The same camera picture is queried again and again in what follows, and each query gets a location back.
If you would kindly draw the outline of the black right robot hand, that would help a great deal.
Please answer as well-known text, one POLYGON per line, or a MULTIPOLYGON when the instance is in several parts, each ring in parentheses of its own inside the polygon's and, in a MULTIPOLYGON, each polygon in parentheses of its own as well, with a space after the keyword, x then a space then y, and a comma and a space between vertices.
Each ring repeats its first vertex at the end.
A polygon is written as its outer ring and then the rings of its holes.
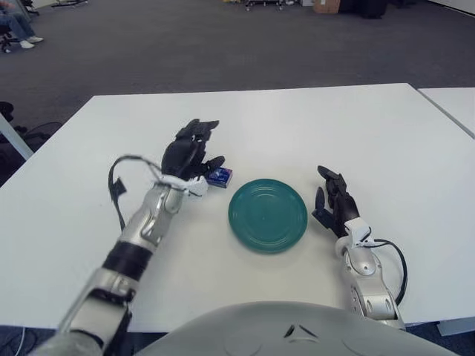
POLYGON ((319 165, 318 173, 325 180, 326 191, 318 187, 312 216, 326 229, 331 230, 344 245, 350 248, 374 245, 372 228, 361 218, 356 201, 347 191, 342 174, 319 165))

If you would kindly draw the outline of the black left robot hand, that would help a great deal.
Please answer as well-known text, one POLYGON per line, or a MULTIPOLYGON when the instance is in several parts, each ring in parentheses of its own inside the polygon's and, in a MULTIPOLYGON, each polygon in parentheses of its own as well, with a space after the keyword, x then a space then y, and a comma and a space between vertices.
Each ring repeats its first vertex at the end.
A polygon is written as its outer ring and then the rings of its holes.
POLYGON ((225 162, 224 156, 205 161, 206 143, 220 121, 193 119, 176 134, 163 154, 161 172, 164 183, 196 197, 208 189, 208 176, 225 162))

